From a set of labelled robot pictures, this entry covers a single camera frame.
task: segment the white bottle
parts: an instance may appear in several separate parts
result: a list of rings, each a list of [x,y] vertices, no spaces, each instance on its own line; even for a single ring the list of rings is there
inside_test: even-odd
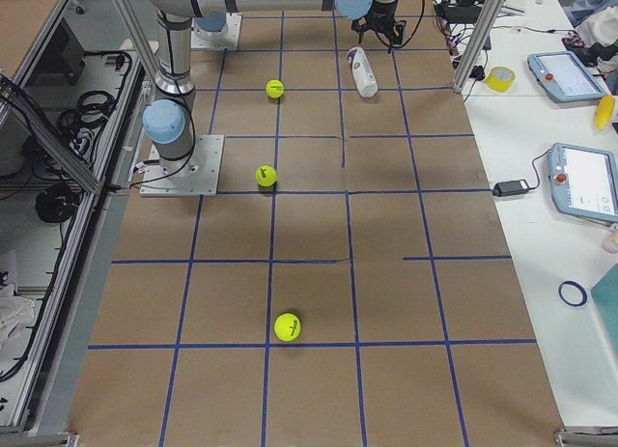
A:
[[[365,50],[360,46],[355,46],[348,51],[348,63],[358,93],[364,98],[375,95],[378,92],[378,81],[371,69]]]

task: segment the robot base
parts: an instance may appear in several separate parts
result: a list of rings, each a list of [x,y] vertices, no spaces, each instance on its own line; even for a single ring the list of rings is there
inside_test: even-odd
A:
[[[191,49],[194,51],[222,51],[224,49],[238,51],[242,14],[226,15],[227,30],[224,30],[222,34],[212,34],[201,39],[195,34],[195,30],[200,30],[199,27],[194,27],[191,31]]]
[[[140,185],[140,194],[145,197],[176,197],[176,196],[215,196],[219,183],[219,170],[223,155],[223,135],[198,135],[195,141],[196,152],[206,157],[204,166],[187,177],[159,180]],[[158,152],[153,146],[149,159],[158,159]],[[150,166],[144,173],[144,180],[163,177],[163,169],[158,165]]]

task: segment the tennis ball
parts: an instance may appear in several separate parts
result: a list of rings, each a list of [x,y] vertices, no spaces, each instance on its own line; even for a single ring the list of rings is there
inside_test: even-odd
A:
[[[281,341],[293,341],[300,336],[300,320],[291,313],[281,314],[274,321],[274,334]]]
[[[267,83],[267,95],[269,98],[277,99],[283,97],[285,92],[283,83],[281,80],[269,80]]]
[[[255,181],[259,186],[273,186],[277,182],[277,171],[269,165],[263,165],[255,171]]]

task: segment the yellow object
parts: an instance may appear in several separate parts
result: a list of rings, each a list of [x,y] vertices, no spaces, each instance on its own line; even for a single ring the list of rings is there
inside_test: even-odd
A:
[[[511,84],[514,81],[515,73],[512,70],[498,66],[490,70],[490,74],[485,82],[492,90],[504,93],[511,88]]]
[[[281,341],[293,341],[300,336],[300,320],[291,313],[281,314],[274,321],[274,334]]]
[[[607,95],[602,97],[597,107],[597,115],[595,116],[595,125],[597,130],[603,130],[607,124],[611,122],[614,115],[614,107],[616,106],[616,97]]]
[[[259,186],[273,186],[277,182],[277,171],[269,165],[263,165],[255,171],[255,181]]]
[[[281,80],[269,80],[267,83],[267,95],[269,98],[277,99],[283,97],[286,89]]]

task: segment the tablet screen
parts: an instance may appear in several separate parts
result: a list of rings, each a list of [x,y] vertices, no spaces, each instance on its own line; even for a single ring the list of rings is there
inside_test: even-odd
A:
[[[606,154],[563,148],[569,176],[569,207],[616,215],[616,198]]]
[[[539,60],[566,96],[590,95],[599,91],[568,54],[539,56]]]

